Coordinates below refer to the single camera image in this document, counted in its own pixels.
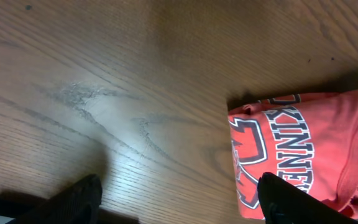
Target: wooden table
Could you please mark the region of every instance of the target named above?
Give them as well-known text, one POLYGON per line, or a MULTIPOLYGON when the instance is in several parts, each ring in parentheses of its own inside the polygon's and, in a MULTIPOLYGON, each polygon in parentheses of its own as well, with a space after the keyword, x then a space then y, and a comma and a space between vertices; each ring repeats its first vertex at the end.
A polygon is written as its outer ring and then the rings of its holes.
POLYGON ((227 104, 327 83, 358 84, 358 0, 0 0, 0 192, 97 173, 143 223, 263 223, 227 104))

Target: black object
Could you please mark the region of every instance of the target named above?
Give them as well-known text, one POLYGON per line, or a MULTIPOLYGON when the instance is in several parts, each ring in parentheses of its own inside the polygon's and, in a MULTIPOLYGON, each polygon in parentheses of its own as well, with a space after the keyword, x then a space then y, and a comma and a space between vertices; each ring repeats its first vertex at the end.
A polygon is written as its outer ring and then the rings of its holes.
POLYGON ((8 224, 95 224, 102 199, 97 175, 89 175, 8 224))
POLYGON ((358 223, 270 172, 263 174, 257 188, 266 224, 358 223))

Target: clothing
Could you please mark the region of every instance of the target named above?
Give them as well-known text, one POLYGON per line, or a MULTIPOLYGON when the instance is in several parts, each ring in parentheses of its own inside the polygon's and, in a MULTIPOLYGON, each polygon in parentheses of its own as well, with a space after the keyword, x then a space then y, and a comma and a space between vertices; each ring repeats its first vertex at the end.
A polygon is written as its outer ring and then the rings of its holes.
POLYGON ((358 90, 307 93, 229 112, 240 213, 263 219, 257 181, 272 172, 358 218, 358 90))

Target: t-shirt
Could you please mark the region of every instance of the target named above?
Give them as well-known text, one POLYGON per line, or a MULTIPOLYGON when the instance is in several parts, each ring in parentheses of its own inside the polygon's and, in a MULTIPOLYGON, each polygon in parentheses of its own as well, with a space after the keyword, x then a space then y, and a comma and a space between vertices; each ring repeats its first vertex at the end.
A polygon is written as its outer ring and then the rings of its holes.
POLYGON ((264 172, 358 218, 358 90, 296 94, 229 112, 239 210, 263 219, 264 172))

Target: brown wood grain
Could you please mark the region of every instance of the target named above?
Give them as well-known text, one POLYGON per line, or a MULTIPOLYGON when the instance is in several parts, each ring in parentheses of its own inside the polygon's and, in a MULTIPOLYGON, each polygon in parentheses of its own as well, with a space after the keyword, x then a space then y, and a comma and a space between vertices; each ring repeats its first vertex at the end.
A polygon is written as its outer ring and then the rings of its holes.
POLYGON ((143 223, 263 223, 237 212, 228 99, 347 73, 358 0, 0 0, 0 192, 95 172, 143 223))

